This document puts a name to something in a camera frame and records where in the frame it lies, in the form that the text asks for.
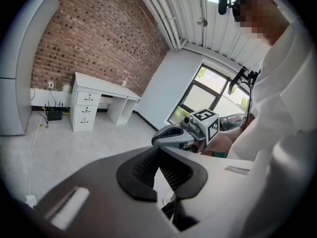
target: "gray floor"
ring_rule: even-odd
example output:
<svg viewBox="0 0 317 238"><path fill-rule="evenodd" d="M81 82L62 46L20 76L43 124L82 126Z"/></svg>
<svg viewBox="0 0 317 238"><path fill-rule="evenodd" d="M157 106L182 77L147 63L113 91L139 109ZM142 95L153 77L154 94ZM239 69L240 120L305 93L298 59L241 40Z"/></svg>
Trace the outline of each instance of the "gray floor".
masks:
<svg viewBox="0 0 317 238"><path fill-rule="evenodd" d="M32 111L26 135L0 138L1 172L11 194L23 201L29 194L30 157L41 116ZM74 133L69 117L40 127L32 159L32 194L40 199L45 193L96 159L151 145L155 131L136 114L126 125L115 126L106 113L97 113L94 129ZM171 190L161 173L156 176L158 204Z"/></svg>

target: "white desk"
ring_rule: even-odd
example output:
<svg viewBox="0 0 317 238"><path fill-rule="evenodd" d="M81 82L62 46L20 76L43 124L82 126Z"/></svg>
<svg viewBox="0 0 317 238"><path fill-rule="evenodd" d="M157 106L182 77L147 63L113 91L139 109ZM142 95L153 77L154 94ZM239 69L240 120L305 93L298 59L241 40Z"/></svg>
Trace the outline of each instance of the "white desk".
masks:
<svg viewBox="0 0 317 238"><path fill-rule="evenodd" d="M70 120L74 131L93 129L101 94L113 96L107 114L115 125L127 123L141 99L128 88L75 72L70 103Z"/></svg>

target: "ceiling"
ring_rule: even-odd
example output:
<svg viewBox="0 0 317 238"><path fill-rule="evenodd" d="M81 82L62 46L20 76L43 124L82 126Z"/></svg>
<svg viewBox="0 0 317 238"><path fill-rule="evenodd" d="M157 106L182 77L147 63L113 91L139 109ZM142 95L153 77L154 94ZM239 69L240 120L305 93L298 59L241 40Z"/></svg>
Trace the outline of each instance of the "ceiling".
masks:
<svg viewBox="0 0 317 238"><path fill-rule="evenodd" d="M208 0L166 0L176 16L178 34L189 43L215 51L247 69L256 70L269 45L251 37L234 22L232 12L221 16L218 4ZM207 27L197 24L200 17Z"/></svg>

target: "desk drawer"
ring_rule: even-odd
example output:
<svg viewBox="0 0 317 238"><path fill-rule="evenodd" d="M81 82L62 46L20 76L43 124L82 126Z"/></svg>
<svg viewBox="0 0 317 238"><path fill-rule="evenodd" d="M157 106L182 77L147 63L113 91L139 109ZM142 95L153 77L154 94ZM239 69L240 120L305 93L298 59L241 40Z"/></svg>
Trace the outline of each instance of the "desk drawer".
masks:
<svg viewBox="0 0 317 238"><path fill-rule="evenodd" d="M78 91L76 105L98 106L101 94Z"/></svg>
<svg viewBox="0 0 317 238"><path fill-rule="evenodd" d="M93 129L97 106L76 106L74 131Z"/></svg>

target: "red brick wall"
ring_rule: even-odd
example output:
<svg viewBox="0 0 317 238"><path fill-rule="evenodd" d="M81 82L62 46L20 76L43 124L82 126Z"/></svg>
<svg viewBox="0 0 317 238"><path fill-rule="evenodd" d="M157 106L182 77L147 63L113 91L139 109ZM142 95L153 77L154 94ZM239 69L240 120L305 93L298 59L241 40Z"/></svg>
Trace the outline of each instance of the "red brick wall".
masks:
<svg viewBox="0 0 317 238"><path fill-rule="evenodd" d="M59 0L40 41L31 87L73 85L75 71L142 95L168 46L142 0Z"/></svg>

